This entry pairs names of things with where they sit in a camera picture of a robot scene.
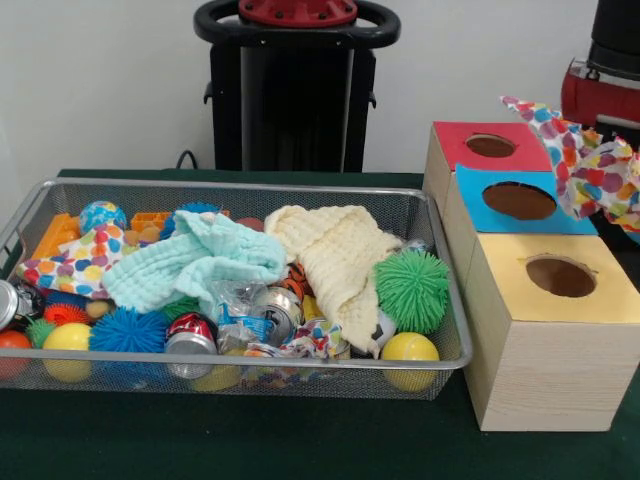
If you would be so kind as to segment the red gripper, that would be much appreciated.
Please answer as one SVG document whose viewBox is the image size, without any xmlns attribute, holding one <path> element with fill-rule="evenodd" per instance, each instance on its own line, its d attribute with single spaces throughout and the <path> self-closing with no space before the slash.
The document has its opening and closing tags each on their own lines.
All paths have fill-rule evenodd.
<svg viewBox="0 0 640 480">
<path fill-rule="evenodd" d="M 614 76 L 573 59 L 561 88 L 565 119 L 585 126 L 639 130 L 639 80 Z"/>
</svg>

